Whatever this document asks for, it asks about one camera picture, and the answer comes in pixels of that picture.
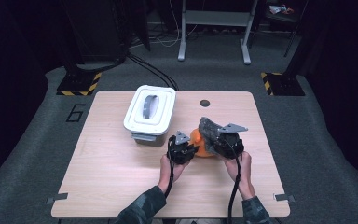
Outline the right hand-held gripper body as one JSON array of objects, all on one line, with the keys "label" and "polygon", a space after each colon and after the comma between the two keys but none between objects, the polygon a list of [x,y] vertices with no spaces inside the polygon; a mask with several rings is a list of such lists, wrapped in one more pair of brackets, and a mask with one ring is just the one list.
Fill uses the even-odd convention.
[{"label": "right hand-held gripper body", "polygon": [[214,150],[226,159],[236,159],[244,151],[244,144],[239,133],[247,131],[247,127],[233,123],[218,128],[218,135],[213,143]]}]

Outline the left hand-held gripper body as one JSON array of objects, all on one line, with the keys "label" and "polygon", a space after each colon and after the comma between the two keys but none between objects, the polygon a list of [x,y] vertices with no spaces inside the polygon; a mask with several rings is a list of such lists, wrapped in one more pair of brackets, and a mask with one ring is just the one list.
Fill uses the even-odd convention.
[{"label": "left hand-held gripper body", "polygon": [[168,142],[168,158],[175,164],[185,164],[190,161],[188,156],[194,152],[190,149],[191,146],[189,141],[190,138],[180,131],[177,131],[175,135],[172,135]]}]

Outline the orange plush toy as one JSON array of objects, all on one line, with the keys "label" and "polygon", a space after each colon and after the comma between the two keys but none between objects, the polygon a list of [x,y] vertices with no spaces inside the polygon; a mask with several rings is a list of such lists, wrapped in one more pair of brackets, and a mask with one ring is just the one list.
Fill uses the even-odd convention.
[{"label": "orange plush toy", "polygon": [[198,152],[196,153],[196,155],[198,157],[201,158],[209,158],[209,157],[213,157],[213,153],[212,152],[208,152],[206,150],[206,145],[205,145],[205,141],[204,138],[202,137],[200,130],[199,129],[194,129],[191,133],[190,133],[190,141],[189,141],[190,145],[193,145],[194,147],[198,148]]}]

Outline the grey fuzzy cloth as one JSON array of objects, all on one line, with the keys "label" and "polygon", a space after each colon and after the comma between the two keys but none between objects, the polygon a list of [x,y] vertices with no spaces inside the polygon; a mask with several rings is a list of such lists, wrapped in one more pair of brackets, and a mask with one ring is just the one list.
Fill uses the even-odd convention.
[{"label": "grey fuzzy cloth", "polygon": [[209,118],[202,117],[200,119],[199,132],[204,140],[205,150],[208,153],[220,155],[220,152],[216,151],[214,147],[214,143],[217,141],[217,138],[220,135],[218,132],[220,128],[221,125],[214,123]]}]

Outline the white lidded plastic container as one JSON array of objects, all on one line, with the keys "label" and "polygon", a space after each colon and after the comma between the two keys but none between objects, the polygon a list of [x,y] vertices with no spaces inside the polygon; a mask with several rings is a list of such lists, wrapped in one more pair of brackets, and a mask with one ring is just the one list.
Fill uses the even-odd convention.
[{"label": "white lidded plastic container", "polygon": [[169,129],[176,99],[173,88],[143,85],[134,93],[124,127],[132,133],[162,135]]}]

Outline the clear grey storage box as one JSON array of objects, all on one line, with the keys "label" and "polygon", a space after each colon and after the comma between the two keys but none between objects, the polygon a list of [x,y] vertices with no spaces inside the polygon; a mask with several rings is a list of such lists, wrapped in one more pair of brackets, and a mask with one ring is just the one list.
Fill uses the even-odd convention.
[{"label": "clear grey storage box", "polygon": [[146,133],[132,133],[131,138],[141,145],[151,146],[151,147],[161,147],[164,145],[166,140],[166,135],[153,135]]}]

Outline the person's left hand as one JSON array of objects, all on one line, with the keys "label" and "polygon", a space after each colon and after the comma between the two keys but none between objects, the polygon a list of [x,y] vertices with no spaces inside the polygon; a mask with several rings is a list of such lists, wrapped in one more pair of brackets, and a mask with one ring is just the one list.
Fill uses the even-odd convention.
[{"label": "person's left hand", "polygon": [[160,159],[160,176],[158,187],[161,189],[163,193],[165,193],[170,184],[170,178],[172,178],[172,182],[175,182],[188,166],[188,163],[185,164],[175,164],[173,166],[173,171],[171,171],[170,160],[166,154],[164,154]]}]

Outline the person's right hand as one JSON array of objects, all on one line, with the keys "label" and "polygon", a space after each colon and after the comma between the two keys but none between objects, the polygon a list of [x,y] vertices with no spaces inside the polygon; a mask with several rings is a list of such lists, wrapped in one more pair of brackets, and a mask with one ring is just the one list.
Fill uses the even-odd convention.
[{"label": "person's right hand", "polygon": [[236,181],[237,174],[241,175],[238,190],[244,200],[254,198],[255,189],[251,181],[252,157],[248,152],[242,152],[236,160],[224,159],[227,172],[233,181]]}]

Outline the grey tape piece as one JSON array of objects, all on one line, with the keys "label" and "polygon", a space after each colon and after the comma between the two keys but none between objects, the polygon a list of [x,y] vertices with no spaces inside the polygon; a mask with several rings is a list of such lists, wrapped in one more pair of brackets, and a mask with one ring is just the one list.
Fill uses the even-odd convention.
[{"label": "grey tape piece", "polygon": [[296,201],[294,195],[287,195],[287,194],[274,194],[275,200],[278,201],[287,201],[289,203],[293,203]]},{"label": "grey tape piece", "polygon": [[68,197],[68,193],[58,193],[54,196],[48,197],[46,199],[46,204],[53,204],[55,201],[66,200]]}]

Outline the colourful things on dark shelf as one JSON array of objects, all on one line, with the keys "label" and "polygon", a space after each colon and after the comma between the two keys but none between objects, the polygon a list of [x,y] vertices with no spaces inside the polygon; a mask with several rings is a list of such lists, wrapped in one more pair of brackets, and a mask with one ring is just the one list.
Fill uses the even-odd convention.
[{"label": "colourful things on dark shelf", "polygon": [[290,8],[290,7],[287,7],[286,5],[269,6],[268,10],[273,15],[276,15],[276,14],[279,14],[279,13],[289,15],[289,14],[294,13],[294,10],[292,8]]}]

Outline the dark cabinet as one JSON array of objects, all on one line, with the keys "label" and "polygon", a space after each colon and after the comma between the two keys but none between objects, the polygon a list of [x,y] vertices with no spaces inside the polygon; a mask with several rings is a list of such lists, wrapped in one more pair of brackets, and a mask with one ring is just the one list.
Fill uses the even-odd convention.
[{"label": "dark cabinet", "polygon": [[62,0],[84,62],[120,62],[125,37],[117,31],[115,0]]}]

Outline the black yellow striped base plate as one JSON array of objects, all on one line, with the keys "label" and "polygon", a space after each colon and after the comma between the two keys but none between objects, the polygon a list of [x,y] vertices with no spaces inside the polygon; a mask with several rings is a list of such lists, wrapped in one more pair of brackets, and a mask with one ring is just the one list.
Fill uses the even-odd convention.
[{"label": "black yellow striped base plate", "polygon": [[57,95],[88,96],[92,95],[101,78],[101,73],[80,76],[65,76],[57,88]]},{"label": "black yellow striped base plate", "polygon": [[261,74],[266,92],[270,96],[304,96],[299,82],[295,77],[287,77],[281,73]]}]

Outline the white metal desk frame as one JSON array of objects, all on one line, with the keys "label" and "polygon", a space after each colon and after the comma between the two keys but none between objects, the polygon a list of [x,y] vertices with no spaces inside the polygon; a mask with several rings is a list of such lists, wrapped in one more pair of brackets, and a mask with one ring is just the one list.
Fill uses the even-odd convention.
[{"label": "white metal desk frame", "polygon": [[245,65],[250,65],[251,58],[248,50],[248,39],[252,30],[258,0],[251,0],[251,2],[252,7],[249,12],[226,12],[189,10],[186,8],[186,0],[183,0],[178,61],[182,62],[186,57],[186,27],[188,25],[216,25],[242,27],[245,29],[245,34],[240,40],[240,45],[243,62]]}]

